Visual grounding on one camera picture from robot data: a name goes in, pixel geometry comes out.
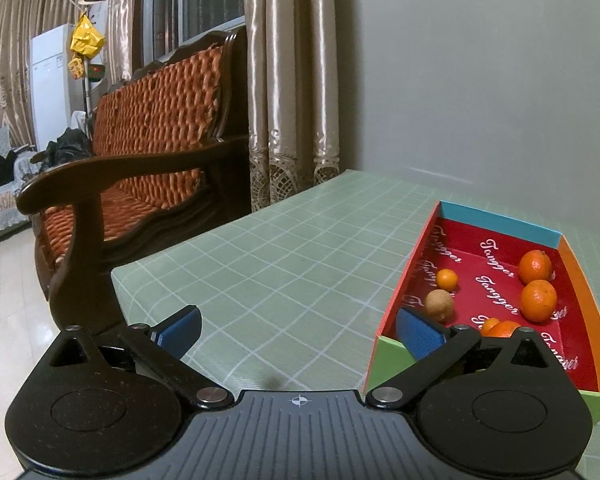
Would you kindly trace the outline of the brown round nut fruit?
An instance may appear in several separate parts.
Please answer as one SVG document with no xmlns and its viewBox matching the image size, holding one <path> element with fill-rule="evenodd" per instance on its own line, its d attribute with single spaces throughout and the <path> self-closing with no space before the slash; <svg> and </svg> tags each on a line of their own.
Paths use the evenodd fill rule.
<svg viewBox="0 0 600 480">
<path fill-rule="evenodd" d="M 424 300 L 424 311 L 428 318 L 443 322 L 455 312 L 454 298 L 444 289 L 432 290 L 428 292 Z"/>
</svg>

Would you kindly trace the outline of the red-orange peeled fruit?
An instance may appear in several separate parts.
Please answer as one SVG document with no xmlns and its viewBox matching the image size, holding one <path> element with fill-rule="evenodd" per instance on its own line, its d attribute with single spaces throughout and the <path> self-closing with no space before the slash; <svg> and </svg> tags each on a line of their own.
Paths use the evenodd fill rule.
<svg viewBox="0 0 600 480">
<path fill-rule="evenodd" d="M 502 321 L 495 324 L 486 332 L 487 337 L 493 338 L 508 338 L 513 335 L 514 331 L 520 327 L 520 324 L 514 321 Z"/>
</svg>

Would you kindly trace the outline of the small kumquat orange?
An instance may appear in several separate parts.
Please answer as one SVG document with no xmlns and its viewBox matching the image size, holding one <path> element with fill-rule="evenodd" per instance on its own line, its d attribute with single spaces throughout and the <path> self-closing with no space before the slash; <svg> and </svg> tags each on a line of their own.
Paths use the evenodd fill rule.
<svg viewBox="0 0 600 480">
<path fill-rule="evenodd" d="M 458 275 L 451 269 L 441 269 L 436 274 L 437 286 L 447 292 L 457 289 Z"/>
</svg>

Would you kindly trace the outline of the large orange tangerine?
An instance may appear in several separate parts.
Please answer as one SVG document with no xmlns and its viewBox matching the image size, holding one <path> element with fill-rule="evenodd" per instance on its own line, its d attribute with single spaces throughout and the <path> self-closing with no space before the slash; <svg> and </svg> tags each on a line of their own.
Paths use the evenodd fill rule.
<svg viewBox="0 0 600 480">
<path fill-rule="evenodd" d="M 543 323 L 554 313 L 557 306 L 557 292 L 549 281 L 533 280 L 520 294 L 519 311 L 533 323 Z"/>
</svg>

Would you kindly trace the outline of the colourful cardboard box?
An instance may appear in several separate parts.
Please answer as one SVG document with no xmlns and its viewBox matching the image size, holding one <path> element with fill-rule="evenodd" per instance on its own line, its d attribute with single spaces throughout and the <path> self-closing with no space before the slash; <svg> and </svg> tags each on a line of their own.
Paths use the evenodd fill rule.
<svg viewBox="0 0 600 480">
<path fill-rule="evenodd" d="M 403 307 L 422 308 L 441 269 L 458 275 L 455 312 L 446 324 L 481 328 L 488 318 L 527 322 L 518 312 L 524 288 L 518 263 L 533 249 L 550 257 L 557 292 L 553 317 L 535 328 L 580 390 L 594 422 L 600 422 L 600 309 L 564 234 L 444 200 L 422 229 L 376 332 L 389 346 L 384 353 L 389 366 L 379 380 L 415 362 L 398 341 L 396 315 Z"/>
</svg>

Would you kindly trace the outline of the wooden sofa orange cushions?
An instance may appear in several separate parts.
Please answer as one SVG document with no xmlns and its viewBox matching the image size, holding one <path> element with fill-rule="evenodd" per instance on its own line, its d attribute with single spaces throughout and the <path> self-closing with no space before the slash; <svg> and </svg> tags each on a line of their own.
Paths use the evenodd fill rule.
<svg viewBox="0 0 600 480">
<path fill-rule="evenodd" d="M 99 100 L 91 155 L 17 198 L 57 326 L 120 326 L 115 268 L 250 213 L 248 129 L 243 27 L 209 32 Z"/>
</svg>

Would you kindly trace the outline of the far sofa white cover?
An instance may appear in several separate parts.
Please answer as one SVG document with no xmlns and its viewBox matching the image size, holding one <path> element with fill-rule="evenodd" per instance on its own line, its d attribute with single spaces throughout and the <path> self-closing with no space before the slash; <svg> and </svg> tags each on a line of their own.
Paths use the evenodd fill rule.
<svg viewBox="0 0 600 480">
<path fill-rule="evenodd" d="M 0 237 L 29 223 L 29 218 L 16 206 L 16 197 L 23 185 L 36 176 L 41 164 L 33 159 L 36 149 L 31 145 L 14 148 L 9 128 L 0 128 Z"/>
</svg>

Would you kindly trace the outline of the black bag on floor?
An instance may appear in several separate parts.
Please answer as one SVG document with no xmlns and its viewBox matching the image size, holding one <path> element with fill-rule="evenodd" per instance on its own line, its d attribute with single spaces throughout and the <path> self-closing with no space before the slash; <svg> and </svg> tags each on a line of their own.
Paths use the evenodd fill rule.
<svg viewBox="0 0 600 480">
<path fill-rule="evenodd" d="M 91 139 L 80 129 L 67 128 L 55 141 L 47 144 L 42 167 L 53 168 L 92 156 Z"/>
</svg>

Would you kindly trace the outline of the white refrigerator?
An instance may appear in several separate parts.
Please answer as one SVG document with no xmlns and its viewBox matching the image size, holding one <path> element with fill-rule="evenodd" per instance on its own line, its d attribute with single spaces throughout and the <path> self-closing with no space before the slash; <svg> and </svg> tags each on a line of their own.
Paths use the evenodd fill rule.
<svg viewBox="0 0 600 480">
<path fill-rule="evenodd" d="M 63 24 L 30 40 L 30 91 L 35 145 L 44 151 L 70 126 L 80 106 L 80 86 L 68 70 L 71 26 Z"/>
</svg>

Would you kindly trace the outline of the yellow bag on rack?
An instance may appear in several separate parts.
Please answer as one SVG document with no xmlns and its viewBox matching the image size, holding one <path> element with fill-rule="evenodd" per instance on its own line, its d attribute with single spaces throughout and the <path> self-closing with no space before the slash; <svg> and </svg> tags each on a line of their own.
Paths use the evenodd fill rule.
<svg viewBox="0 0 600 480">
<path fill-rule="evenodd" d="M 106 38 L 93 25 L 86 13 L 82 13 L 73 29 L 70 50 L 84 58 L 94 58 L 105 47 Z"/>
</svg>

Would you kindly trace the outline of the coat rack stand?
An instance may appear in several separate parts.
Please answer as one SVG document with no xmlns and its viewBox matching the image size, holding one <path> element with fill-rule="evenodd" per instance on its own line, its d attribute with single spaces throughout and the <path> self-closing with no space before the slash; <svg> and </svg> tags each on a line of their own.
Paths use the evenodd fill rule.
<svg viewBox="0 0 600 480">
<path fill-rule="evenodd" d="M 82 13 L 86 13 L 90 18 L 91 22 L 94 25 L 94 22 L 91 18 L 91 7 L 92 6 L 80 6 L 78 2 L 70 0 L 70 3 L 80 11 L 80 15 Z M 83 99 L 84 99 L 84 110 L 85 110 L 85 133 L 88 136 L 92 136 L 91 134 L 91 117 L 92 117 L 92 104 L 91 104 L 91 83 L 90 76 L 88 76 L 88 69 L 90 68 L 90 60 L 88 58 L 84 58 L 81 55 L 73 53 L 71 50 L 71 60 L 68 63 L 68 69 L 70 74 L 74 79 L 82 80 L 83 87 Z"/>
</svg>

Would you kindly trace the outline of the beige satin curtain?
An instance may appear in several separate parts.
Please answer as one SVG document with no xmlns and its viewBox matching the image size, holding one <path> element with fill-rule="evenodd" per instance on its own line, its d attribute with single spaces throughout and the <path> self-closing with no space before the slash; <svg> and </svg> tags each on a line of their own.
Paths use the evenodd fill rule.
<svg viewBox="0 0 600 480">
<path fill-rule="evenodd" d="M 335 0 L 244 0 L 253 209 L 339 174 Z"/>
</svg>

